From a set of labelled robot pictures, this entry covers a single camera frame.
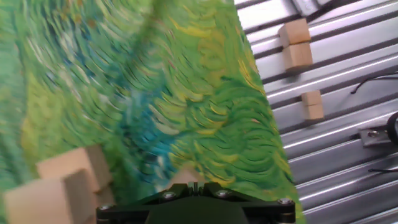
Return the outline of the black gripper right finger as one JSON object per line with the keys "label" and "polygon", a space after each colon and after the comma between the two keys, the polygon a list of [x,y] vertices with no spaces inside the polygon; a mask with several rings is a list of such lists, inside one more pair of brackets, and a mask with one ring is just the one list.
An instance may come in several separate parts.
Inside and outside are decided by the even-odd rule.
{"label": "black gripper right finger", "polygon": [[235,190],[223,188],[215,182],[196,182],[195,195],[211,197],[243,210],[249,224],[294,224],[295,202],[289,198],[265,201]]}

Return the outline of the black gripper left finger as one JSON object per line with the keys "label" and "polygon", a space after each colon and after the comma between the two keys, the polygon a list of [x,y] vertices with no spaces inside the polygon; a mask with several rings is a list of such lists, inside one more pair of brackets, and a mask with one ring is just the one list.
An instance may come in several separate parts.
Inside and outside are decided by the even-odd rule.
{"label": "black gripper left finger", "polygon": [[131,205],[105,204],[96,209],[96,224],[144,224],[153,208],[167,202],[193,196],[196,183],[173,184],[169,189],[134,202]]}

